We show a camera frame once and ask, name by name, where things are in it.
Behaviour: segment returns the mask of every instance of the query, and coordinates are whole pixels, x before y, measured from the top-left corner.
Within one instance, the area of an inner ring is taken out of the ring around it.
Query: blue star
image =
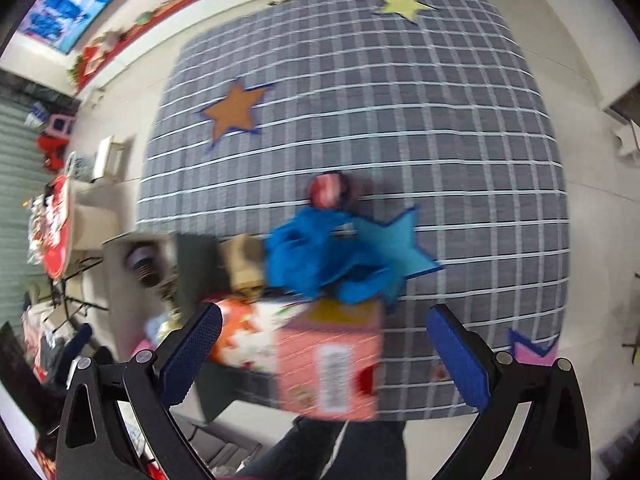
[[[393,278],[382,293],[387,305],[396,302],[404,280],[442,268],[415,242],[416,216],[417,208],[414,206],[387,224],[378,224],[362,217],[352,220],[358,238],[375,247],[392,263]]]

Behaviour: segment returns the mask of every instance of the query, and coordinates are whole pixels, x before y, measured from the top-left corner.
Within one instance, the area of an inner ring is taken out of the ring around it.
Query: screw
[[[91,359],[89,359],[88,357],[83,357],[78,361],[78,368],[84,370],[85,368],[88,368],[90,364]]]
[[[568,372],[569,370],[571,370],[571,361],[563,357],[558,359],[558,368],[564,370],[565,372]]]
[[[498,352],[495,358],[498,359],[501,365],[510,365],[513,363],[513,357],[511,357],[509,352]]]
[[[153,352],[151,350],[141,350],[136,354],[136,362],[148,363],[152,356]]]

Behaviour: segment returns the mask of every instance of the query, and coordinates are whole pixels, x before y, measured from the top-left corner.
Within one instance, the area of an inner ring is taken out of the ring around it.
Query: yellow star
[[[206,117],[215,121],[212,131],[213,143],[229,130],[257,133],[250,111],[267,91],[267,88],[268,86],[261,86],[245,90],[238,82],[235,82],[222,101],[218,101],[202,111]]]
[[[431,7],[418,2],[417,0],[383,0],[385,6],[378,9],[379,14],[400,14],[406,20],[412,23],[417,23],[416,12],[419,10],[436,10],[435,7]]]

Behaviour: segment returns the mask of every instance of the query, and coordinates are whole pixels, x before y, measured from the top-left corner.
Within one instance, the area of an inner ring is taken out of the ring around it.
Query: blue gripper pad
[[[464,401],[482,412],[489,403],[488,376],[462,335],[437,308],[427,313],[427,331]]]
[[[212,304],[160,370],[160,401],[166,408],[184,400],[221,330],[222,313]]]

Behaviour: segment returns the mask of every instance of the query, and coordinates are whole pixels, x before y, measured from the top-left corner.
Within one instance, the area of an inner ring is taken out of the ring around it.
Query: pink star
[[[543,349],[518,332],[511,331],[511,351],[521,364],[551,366],[558,357],[558,339],[548,349]]]

